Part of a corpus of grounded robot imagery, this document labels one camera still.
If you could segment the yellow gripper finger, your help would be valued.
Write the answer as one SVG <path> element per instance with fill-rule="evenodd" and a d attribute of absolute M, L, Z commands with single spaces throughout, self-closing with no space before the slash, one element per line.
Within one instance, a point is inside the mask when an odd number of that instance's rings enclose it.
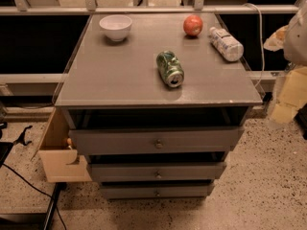
<path fill-rule="evenodd" d="M 307 67 L 298 66 L 289 72 L 277 96 L 271 119 L 278 124 L 288 124 L 307 104 Z"/>
<path fill-rule="evenodd" d="M 276 30 L 264 43 L 264 48 L 269 51 L 276 52 L 283 48 L 285 33 L 288 27 L 283 26 Z"/>

